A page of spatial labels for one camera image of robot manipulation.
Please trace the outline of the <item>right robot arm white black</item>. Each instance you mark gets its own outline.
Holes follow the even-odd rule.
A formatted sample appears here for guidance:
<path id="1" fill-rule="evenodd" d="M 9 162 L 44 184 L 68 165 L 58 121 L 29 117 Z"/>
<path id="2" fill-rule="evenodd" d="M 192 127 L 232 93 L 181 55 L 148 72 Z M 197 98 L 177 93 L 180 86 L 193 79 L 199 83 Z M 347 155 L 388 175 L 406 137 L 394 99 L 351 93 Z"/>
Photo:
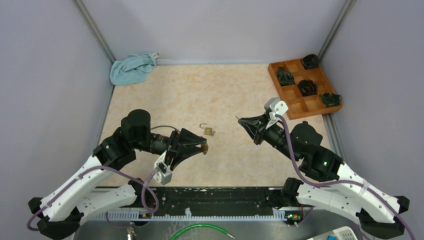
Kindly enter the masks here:
<path id="1" fill-rule="evenodd" d="M 306 121 L 288 129 L 279 114 L 244 117 L 238 123 L 256 145 L 268 143 L 291 160 L 298 179 L 285 181 L 281 199 L 287 206 L 310 205 L 338 214 L 367 234 L 390 240 L 415 235 L 402 213 L 409 209 L 405 196 L 392 196 L 357 174 L 336 153 L 323 147 L 322 135 Z"/>

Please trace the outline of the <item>black cable lock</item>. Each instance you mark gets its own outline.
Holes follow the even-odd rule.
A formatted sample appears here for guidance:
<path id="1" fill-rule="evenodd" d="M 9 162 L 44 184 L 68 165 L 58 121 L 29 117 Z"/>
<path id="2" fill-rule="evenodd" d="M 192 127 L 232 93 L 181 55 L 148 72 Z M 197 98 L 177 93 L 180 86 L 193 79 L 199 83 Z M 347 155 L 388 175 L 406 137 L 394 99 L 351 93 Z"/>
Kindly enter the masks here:
<path id="1" fill-rule="evenodd" d="M 158 126 L 154 126 L 154 127 L 150 128 L 150 129 L 155 130 L 155 129 L 160 129 L 160 128 L 169 128 L 169 129 L 172 129 L 173 131 L 177 131 L 177 132 L 180 131 L 179 129 L 177 129 L 176 127 L 171 126 L 171 125 L 158 125 Z"/>

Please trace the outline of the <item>dark rosette centre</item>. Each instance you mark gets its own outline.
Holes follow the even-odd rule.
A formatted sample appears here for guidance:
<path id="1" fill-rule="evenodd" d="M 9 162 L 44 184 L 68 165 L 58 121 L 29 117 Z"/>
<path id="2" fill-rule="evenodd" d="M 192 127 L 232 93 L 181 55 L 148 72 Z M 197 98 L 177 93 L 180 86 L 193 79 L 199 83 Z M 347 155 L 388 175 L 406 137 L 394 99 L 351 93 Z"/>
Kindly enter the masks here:
<path id="1" fill-rule="evenodd" d="M 312 80 L 301 80 L 297 87 L 303 97 L 313 96 L 318 93 L 318 86 Z"/>

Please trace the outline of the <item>dark rosette upper left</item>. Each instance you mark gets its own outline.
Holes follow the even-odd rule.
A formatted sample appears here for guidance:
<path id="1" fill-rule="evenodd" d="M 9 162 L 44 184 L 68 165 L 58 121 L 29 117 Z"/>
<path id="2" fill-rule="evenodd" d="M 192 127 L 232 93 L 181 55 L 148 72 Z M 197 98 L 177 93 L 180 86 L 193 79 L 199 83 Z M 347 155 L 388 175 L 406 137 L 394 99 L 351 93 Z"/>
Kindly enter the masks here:
<path id="1" fill-rule="evenodd" d="M 276 72 L 277 80 L 279 84 L 284 86 L 290 86 L 295 84 L 295 80 L 290 71 L 285 70 L 283 67 L 279 67 Z"/>

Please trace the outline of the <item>brass padlock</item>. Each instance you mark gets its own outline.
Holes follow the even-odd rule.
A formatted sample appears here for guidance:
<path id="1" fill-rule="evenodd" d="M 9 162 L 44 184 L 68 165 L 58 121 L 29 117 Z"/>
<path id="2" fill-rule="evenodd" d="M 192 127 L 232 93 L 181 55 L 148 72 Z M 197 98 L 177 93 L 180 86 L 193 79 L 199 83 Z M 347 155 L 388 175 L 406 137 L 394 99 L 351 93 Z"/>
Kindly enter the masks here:
<path id="1" fill-rule="evenodd" d="M 203 130 L 204 135 L 212 137 L 215 135 L 215 131 L 213 130 L 213 128 L 207 127 L 207 124 L 204 122 L 199 124 L 199 128 Z"/>
<path id="2" fill-rule="evenodd" d="M 204 142 L 200 145 L 200 148 L 202 150 L 203 155 L 206 155 L 209 150 L 209 145 L 206 142 Z"/>

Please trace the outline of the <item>dark rosette right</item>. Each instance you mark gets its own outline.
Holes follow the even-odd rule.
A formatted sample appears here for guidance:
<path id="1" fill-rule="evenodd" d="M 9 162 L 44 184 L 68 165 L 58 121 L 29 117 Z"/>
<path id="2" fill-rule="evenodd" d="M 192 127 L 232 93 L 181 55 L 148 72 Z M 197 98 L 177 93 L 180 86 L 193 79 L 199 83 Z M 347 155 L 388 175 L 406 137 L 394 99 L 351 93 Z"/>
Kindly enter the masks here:
<path id="1" fill-rule="evenodd" d="M 341 96 L 331 92 L 321 94 L 320 99 L 326 108 L 339 106 L 341 104 Z"/>

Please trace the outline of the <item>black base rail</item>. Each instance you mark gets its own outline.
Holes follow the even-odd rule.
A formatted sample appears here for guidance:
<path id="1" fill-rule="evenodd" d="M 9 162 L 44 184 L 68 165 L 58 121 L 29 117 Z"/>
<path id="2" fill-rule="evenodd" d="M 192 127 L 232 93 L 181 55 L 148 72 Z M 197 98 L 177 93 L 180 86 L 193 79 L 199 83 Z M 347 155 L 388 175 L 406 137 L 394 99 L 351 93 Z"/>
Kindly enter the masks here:
<path id="1" fill-rule="evenodd" d="M 281 187 L 155 187 L 159 203 L 155 217 L 272 217 L 299 222 L 309 216 L 308 206 L 288 199 Z"/>

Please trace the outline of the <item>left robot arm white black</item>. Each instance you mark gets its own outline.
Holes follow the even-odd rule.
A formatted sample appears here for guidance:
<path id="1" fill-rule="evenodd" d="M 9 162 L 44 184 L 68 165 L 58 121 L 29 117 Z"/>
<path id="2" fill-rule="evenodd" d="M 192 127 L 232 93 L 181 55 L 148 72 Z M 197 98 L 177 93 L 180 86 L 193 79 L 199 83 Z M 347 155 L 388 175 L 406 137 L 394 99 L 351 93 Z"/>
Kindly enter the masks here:
<path id="1" fill-rule="evenodd" d="M 208 148 L 206 138 L 185 128 L 172 131 L 170 136 L 153 133 L 150 113 L 135 109 L 65 183 L 51 194 L 28 202 L 32 215 L 26 226 L 49 239 L 63 240 L 93 217 L 120 207 L 135 204 L 153 214 L 159 209 L 159 198 L 149 187 L 150 181 L 168 184 L 182 161 L 206 154 Z M 158 155 L 147 180 L 130 176 L 129 183 L 91 196 L 103 180 L 121 175 L 122 168 L 136 159 L 137 151 Z"/>

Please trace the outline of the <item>light blue cloth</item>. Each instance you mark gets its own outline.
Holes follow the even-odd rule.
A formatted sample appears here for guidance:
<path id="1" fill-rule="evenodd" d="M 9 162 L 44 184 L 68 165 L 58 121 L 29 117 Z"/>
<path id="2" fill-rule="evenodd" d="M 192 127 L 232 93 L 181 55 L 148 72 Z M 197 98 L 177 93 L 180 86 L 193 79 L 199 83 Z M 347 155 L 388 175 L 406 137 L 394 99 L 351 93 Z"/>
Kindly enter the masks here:
<path id="1" fill-rule="evenodd" d="M 116 60 L 111 67 L 109 79 L 115 86 L 143 83 L 157 65 L 160 52 L 130 54 L 124 60 Z"/>

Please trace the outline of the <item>white basket corner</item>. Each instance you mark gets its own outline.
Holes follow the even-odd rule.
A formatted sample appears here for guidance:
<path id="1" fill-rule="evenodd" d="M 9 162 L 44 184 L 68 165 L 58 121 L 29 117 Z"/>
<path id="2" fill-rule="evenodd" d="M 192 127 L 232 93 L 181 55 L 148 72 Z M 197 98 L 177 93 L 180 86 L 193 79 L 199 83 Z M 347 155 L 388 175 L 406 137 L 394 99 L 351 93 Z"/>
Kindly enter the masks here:
<path id="1" fill-rule="evenodd" d="M 351 227 L 342 226 L 313 236 L 307 240 L 358 240 L 358 238 Z"/>

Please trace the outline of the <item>wooden compartment tray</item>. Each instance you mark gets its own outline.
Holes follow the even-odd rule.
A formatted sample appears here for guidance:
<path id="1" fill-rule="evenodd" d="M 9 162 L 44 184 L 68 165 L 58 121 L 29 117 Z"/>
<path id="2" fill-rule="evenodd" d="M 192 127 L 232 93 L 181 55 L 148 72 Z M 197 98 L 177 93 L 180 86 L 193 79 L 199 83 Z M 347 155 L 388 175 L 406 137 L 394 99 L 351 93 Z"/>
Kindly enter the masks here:
<path id="1" fill-rule="evenodd" d="M 290 72 L 294 78 L 294 84 L 282 86 L 278 80 L 279 68 Z M 336 91 L 328 80 L 326 74 L 320 66 L 312 69 L 305 69 L 301 59 L 291 59 L 279 62 L 272 62 L 268 65 L 268 71 L 278 96 L 288 105 L 287 115 L 290 120 L 324 115 L 338 112 L 343 104 L 326 106 L 321 98 L 325 93 L 336 95 Z M 298 84 L 303 80 L 311 80 L 317 86 L 317 93 L 303 96 Z"/>

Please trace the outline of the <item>dark rosette top corner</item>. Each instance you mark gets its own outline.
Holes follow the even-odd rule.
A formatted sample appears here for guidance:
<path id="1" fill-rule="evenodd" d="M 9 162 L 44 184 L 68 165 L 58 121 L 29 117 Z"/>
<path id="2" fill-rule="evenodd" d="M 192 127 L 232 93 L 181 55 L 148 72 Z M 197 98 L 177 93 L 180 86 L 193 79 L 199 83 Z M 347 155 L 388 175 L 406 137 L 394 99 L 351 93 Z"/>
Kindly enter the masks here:
<path id="1" fill-rule="evenodd" d="M 301 64 L 305 70 L 315 69 L 319 67 L 320 59 L 316 54 L 309 54 L 301 59 Z"/>

